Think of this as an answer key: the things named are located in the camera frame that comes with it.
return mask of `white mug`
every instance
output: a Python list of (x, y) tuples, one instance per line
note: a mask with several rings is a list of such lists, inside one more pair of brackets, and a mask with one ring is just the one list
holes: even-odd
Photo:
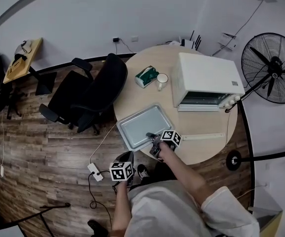
[(164, 73), (160, 73), (157, 76), (157, 87), (158, 91), (162, 90), (168, 84), (168, 76)]

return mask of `chair backrest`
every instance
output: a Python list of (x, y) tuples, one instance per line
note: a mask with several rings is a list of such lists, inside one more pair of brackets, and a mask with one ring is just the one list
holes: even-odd
[(110, 53), (99, 74), (81, 96), (79, 104), (94, 111), (106, 110), (122, 91), (126, 78), (126, 64)]

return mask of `white toaster oven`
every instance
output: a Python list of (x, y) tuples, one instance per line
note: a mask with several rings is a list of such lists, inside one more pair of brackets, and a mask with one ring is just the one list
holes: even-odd
[(179, 53), (171, 86), (178, 111), (219, 111), (245, 93), (233, 61), (190, 53)]

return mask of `white sleeve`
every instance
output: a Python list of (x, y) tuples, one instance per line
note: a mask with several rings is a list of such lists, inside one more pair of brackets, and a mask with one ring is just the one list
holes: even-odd
[(208, 226), (224, 235), (235, 237), (258, 237), (257, 220), (239, 203), (227, 187), (209, 196), (201, 207)]

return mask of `round table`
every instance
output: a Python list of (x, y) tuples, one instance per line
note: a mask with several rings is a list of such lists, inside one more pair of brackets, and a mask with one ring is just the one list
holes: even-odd
[[(235, 130), (238, 109), (235, 106), (230, 113), (225, 113), (224, 109), (219, 112), (178, 112), (173, 106), (170, 77), (180, 52), (200, 54), (182, 46), (160, 45), (147, 48), (130, 58), (126, 62), (127, 80), (114, 102), (114, 111), (117, 120), (121, 120), (153, 103), (160, 103), (175, 130), (182, 136), (224, 133), (223, 137), (181, 142), (180, 147), (175, 150), (176, 154), (186, 164), (196, 164), (215, 156), (225, 147)], [(155, 81), (146, 88), (135, 83), (135, 75), (150, 65), (169, 76), (168, 85), (162, 91), (157, 90)], [(151, 146), (150, 144), (141, 151), (152, 157), (149, 153)]]

